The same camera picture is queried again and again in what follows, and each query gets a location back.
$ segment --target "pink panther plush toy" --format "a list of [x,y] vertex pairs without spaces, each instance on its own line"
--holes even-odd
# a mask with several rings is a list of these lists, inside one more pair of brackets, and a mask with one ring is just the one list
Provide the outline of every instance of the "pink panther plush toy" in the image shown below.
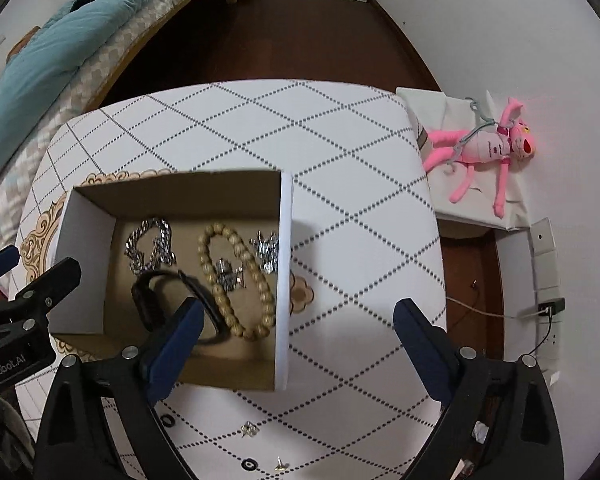
[[[511,119],[513,114],[520,113],[523,106],[521,102],[510,97],[509,103],[500,118],[500,123],[497,123],[493,119],[485,117],[481,113],[478,103],[472,100],[472,110],[477,111],[480,117],[487,121],[486,124],[482,124],[473,130],[458,130],[455,132],[434,130],[428,132],[434,150],[424,161],[425,172],[429,173],[443,162],[450,164],[458,161],[467,166],[466,177],[462,184],[449,197],[451,203],[458,202],[471,186],[474,180],[475,164],[499,160],[500,175],[493,211],[496,216],[503,218],[511,157],[529,158],[536,152],[536,144],[526,123],[520,118]],[[494,125],[497,126],[496,132],[483,130],[487,126]]]

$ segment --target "plush toy head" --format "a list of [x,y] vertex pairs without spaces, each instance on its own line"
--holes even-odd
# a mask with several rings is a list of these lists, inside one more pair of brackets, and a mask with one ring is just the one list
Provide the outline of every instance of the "plush toy head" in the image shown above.
[[516,124],[510,129],[511,148],[517,158],[529,158],[536,153],[536,142],[531,136],[529,127],[518,119]]

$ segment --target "teal comforter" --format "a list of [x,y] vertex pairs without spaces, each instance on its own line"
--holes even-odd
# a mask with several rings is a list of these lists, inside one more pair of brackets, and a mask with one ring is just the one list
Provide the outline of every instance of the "teal comforter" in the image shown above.
[[0,78],[0,170],[91,57],[149,0],[66,4],[8,63]]

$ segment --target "table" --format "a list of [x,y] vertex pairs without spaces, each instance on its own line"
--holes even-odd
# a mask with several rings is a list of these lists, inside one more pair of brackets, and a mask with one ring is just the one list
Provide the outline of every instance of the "table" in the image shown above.
[[[294,174],[292,272],[314,299],[294,304],[284,392],[183,384],[158,403],[184,459],[206,478],[397,479],[438,419],[392,330],[413,298],[445,326],[438,229],[404,104],[341,83],[252,80],[158,92],[62,127],[27,199],[10,296],[48,266],[67,189],[158,171],[281,168]],[[36,434],[54,366],[17,387]],[[143,478],[116,407],[106,413],[128,473]],[[256,436],[240,427],[256,424]],[[240,462],[258,462],[254,472]]]

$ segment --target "cardboard box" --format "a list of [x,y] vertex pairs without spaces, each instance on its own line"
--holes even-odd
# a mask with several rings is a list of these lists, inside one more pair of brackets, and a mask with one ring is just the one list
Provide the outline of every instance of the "cardboard box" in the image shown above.
[[[124,247],[130,232],[145,218],[160,217],[171,225],[171,249],[181,269],[206,283],[198,256],[198,237],[206,226],[222,222],[235,229],[249,246],[260,230],[280,237],[277,274],[266,276],[276,297],[276,326],[263,340],[231,337],[220,344],[196,346],[180,376],[187,383],[240,390],[281,390],[286,387],[292,177],[278,171],[174,173],[79,186],[66,199],[54,261],[71,256],[80,262],[82,281],[48,315],[49,332],[95,358],[116,355],[128,345],[140,346],[148,332],[131,298],[136,277]],[[138,242],[150,254],[157,231]],[[212,238],[215,262],[240,261],[222,236]],[[259,293],[245,272],[246,288],[229,293],[240,322],[256,325],[262,315]],[[179,280],[157,287],[160,304],[174,312],[187,296]],[[203,336],[212,329],[205,321]]]

